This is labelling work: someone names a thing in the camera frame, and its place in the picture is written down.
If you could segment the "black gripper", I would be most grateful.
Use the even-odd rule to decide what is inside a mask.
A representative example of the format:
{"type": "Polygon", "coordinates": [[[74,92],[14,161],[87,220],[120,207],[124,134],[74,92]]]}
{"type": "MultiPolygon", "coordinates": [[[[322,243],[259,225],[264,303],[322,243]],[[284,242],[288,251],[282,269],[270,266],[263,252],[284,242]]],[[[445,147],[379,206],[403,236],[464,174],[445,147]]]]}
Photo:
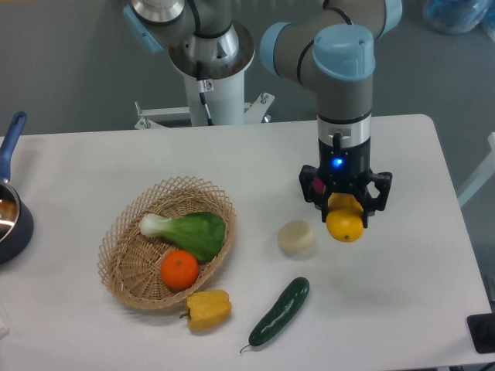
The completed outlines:
{"type": "Polygon", "coordinates": [[[370,138],[365,142],[343,147],[343,139],[334,148],[321,139],[319,146],[319,167],[304,165],[299,173],[299,184],[307,203],[312,203],[321,213],[321,220],[326,222],[329,194],[326,190],[338,193],[358,192],[357,201],[363,208],[362,221],[368,227],[368,220],[377,211],[385,210],[391,191],[393,175],[391,172],[374,173],[370,170],[370,138]],[[368,186],[373,184],[378,192],[372,196],[368,186]]]}

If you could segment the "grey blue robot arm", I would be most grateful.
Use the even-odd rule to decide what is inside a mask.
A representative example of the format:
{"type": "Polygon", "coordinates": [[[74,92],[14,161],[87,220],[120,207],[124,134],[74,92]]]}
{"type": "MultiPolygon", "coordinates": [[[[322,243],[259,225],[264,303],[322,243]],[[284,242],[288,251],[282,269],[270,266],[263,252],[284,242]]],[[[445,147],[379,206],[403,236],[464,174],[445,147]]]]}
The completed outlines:
{"type": "Polygon", "coordinates": [[[389,172],[370,167],[374,42],[401,19],[400,1],[325,1],[314,19],[270,26],[259,44],[229,1],[130,1],[123,14],[150,52],[167,51],[183,75],[192,124],[243,124],[244,72],[255,57],[316,95],[319,165],[303,166],[302,193],[327,217],[348,194],[366,223],[385,208],[389,172]]]}

